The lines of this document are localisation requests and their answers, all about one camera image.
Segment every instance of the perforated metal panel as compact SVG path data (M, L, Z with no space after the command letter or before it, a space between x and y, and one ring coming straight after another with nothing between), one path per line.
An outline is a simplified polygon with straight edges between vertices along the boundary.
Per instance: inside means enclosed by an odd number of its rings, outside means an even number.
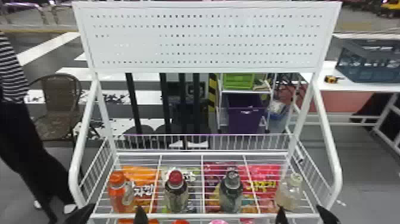
M73 2L96 71L310 71L338 2Z

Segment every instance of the green plastic crate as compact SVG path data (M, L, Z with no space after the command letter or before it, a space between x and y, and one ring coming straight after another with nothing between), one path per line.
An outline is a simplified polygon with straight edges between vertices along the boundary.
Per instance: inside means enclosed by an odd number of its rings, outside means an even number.
M249 89L253 88L255 74L225 73L224 89Z

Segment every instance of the cart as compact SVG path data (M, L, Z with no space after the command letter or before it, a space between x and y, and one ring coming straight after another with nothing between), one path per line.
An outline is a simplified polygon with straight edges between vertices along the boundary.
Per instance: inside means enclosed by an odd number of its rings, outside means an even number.
M208 223L224 219L240 223L268 223L275 213L262 212L257 199L260 188L250 175L253 165L279 166L277 181L292 172L304 178L297 209L288 212L292 223L317 223L316 204L330 209L342 187L342 171L326 112L320 101L322 131L332 173L323 176L299 141L310 104L309 86L299 123L292 133L253 135L134 134L114 136L102 97L97 72L125 73L313 73L321 70L339 10L338 2L73 2L87 63L93 81L71 162L69 185L79 207L95 203L90 223L117 223L133 219L134 213L116 213L107 193L112 171L125 165L156 170L156 177L143 194L151 195L149 219L170 223L175 219ZM86 135L93 106L98 104L106 137L95 152L86 148ZM82 178L79 167L84 154L94 154ZM205 165L233 163L244 168L253 194L253 213L213 213L207 203ZM190 167L195 180L189 202L195 213L162 213L162 176L167 167Z

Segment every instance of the white sneaker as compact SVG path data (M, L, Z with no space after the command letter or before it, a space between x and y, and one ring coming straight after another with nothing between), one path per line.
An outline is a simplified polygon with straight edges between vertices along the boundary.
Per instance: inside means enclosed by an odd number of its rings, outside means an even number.
M35 200L35 201L33 202L33 206L34 206L36 209L42 209L41 204L40 204L37 200Z
M33 206L36 209L42 209L41 204L37 200L33 202ZM70 214L71 212L75 211L76 208L76 204L67 204L64 206L64 214Z
M77 208L76 204L67 204L64 206L64 214L70 214Z

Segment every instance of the red bottle cap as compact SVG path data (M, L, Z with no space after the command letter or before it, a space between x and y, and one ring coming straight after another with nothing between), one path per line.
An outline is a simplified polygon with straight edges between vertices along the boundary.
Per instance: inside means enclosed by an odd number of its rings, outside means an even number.
M174 170L170 173L170 177L168 179L168 181L172 184L172 185L180 185L183 181L183 176L182 173L179 170Z

